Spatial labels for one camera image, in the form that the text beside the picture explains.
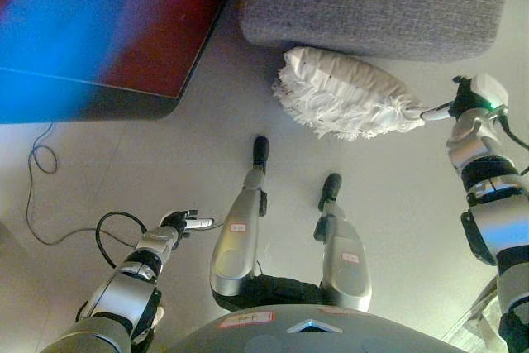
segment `gray fabric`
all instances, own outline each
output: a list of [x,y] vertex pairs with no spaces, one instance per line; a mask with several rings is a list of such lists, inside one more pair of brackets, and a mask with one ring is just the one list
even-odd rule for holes
[[504,0],[241,0],[257,45],[312,45],[354,55],[453,61],[494,42]]

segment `label sticker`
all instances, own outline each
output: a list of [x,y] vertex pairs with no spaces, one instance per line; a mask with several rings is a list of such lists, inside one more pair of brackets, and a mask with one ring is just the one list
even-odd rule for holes
[[246,224],[244,223],[234,223],[231,225],[231,231],[246,232]]
[[255,313],[244,313],[236,316],[230,316],[225,318],[219,328],[230,328],[230,327],[243,327],[251,326],[255,324],[266,324],[275,320],[274,312],[255,312]]
[[320,306],[318,309],[327,314],[365,314],[353,309],[339,308],[337,306]]
[[346,262],[353,262],[355,264],[360,263],[360,259],[358,258],[358,256],[355,254],[351,254],[350,252],[342,252],[341,258]]

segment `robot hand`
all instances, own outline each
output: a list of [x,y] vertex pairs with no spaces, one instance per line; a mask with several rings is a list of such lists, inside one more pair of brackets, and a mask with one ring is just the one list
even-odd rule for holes
[[144,352],[163,309],[156,281],[187,230],[210,227],[197,211],[171,212],[160,226],[143,234],[135,250],[88,300],[77,322],[43,353],[97,351]]
[[455,82],[457,96],[443,112],[456,119],[447,146],[467,193],[461,221],[474,255],[498,268],[500,335],[510,353],[529,351],[529,186],[522,177],[528,169],[519,174],[503,154],[495,122],[529,147],[510,132],[508,95],[498,81],[478,75]]

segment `red sticker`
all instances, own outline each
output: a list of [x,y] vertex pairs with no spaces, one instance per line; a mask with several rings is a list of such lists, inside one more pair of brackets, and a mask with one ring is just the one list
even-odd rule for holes
[[256,324],[266,324],[275,320],[274,312],[255,312],[237,314],[225,318],[220,324],[219,328],[243,327]]
[[236,231],[239,233],[245,233],[246,232],[246,224],[244,223],[232,223],[231,224],[231,231]]
[[360,263],[360,259],[358,258],[358,256],[355,255],[355,254],[351,254],[350,252],[342,252],[341,253],[341,258],[345,262],[353,262],[355,264],[359,264]]

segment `gray floor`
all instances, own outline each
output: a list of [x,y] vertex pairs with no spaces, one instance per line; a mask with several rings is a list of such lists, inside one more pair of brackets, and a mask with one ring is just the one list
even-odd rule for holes
[[[497,44],[477,59],[369,61],[398,76],[432,106],[452,99],[453,76],[487,72],[508,89],[512,129],[527,138],[528,22],[527,0],[508,0]],[[374,285],[370,311],[442,337],[494,275],[472,256],[460,226],[465,193],[445,148],[453,121],[371,141],[318,140],[272,98],[270,83],[281,64],[279,51],[245,42],[232,0],[172,115],[156,122],[56,126],[46,143],[56,148],[60,171],[36,176],[35,227],[51,239],[74,227],[94,226],[105,212],[117,209],[136,214],[150,227],[171,209],[198,208],[222,220],[250,167],[252,141],[264,134],[270,142],[269,213],[261,220],[258,252],[264,272],[319,282],[322,246],[312,239],[317,199],[325,177],[339,172],[344,179],[339,202],[368,255]],[[26,229],[27,152],[44,129],[0,126],[0,220],[27,253],[17,254],[27,263],[25,274],[15,272],[17,277],[30,279],[7,283],[18,292],[14,298],[2,294],[2,302],[11,306],[0,309],[1,351],[45,346],[110,273],[92,234],[49,248]],[[525,167],[527,154],[504,141]],[[125,220],[116,220],[112,229],[130,240],[137,236]],[[157,336],[162,349],[224,313],[207,281],[216,236],[217,231],[194,233],[163,273],[166,317]],[[112,241],[105,244],[113,258],[128,252]],[[2,282],[9,277],[4,274]]]

